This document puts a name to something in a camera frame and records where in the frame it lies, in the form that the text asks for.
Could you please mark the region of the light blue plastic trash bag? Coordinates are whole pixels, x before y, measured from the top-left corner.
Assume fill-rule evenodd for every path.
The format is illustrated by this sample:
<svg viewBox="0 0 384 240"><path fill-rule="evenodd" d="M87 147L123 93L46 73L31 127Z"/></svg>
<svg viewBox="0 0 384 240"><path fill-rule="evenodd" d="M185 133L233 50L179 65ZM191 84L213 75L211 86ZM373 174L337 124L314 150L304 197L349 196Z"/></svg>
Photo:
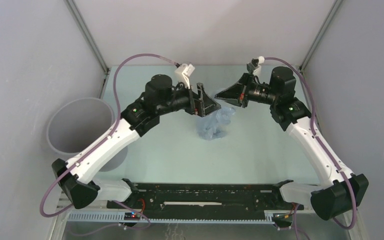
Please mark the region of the light blue plastic trash bag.
<svg viewBox="0 0 384 240"><path fill-rule="evenodd" d="M216 99L220 109L205 117L197 117L195 130L197 135L207 141L224 138L227 135L226 127L231 123L231 118L236 109L226 102Z"/></svg>

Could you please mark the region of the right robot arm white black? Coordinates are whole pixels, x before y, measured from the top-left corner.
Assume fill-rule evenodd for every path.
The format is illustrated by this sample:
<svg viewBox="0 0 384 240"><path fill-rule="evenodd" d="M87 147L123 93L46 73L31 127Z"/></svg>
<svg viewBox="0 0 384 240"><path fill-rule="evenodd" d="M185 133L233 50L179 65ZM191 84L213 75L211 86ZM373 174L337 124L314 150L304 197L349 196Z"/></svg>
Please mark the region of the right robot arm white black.
<svg viewBox="0 0 384 240"><path fill-rule="evenodd" d="M311 207L325 221L350 211L355 221L369 181L364 174L356 175L335 154L315 127L311 111L295 96L295 86L294 69L278 66L271 71L269 83L260 82L250 71L215 98L242 108L249 102L269 105L274 121L302 148L315 170L318 185L292 180L278 183L270 196L275 208L300 204Z"/></svg>

